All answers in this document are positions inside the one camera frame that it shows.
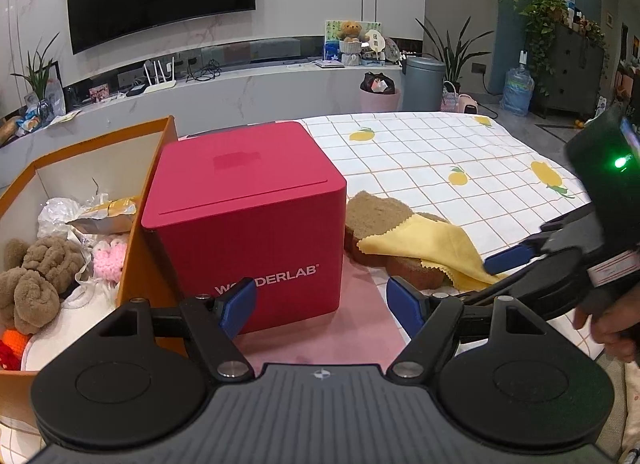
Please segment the person's right hand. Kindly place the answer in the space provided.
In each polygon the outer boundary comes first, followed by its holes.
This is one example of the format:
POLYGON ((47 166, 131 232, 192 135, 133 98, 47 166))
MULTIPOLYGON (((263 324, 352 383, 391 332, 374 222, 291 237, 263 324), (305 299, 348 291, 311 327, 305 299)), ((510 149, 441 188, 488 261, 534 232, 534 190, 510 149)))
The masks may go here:
POLYGON ((591 321, 591 336, 604 346, 609 356, 630 363, 636 360, 638 347, 626 332, 639 320, 639 287, 636 285, 608 307, 599 319, 591 321))

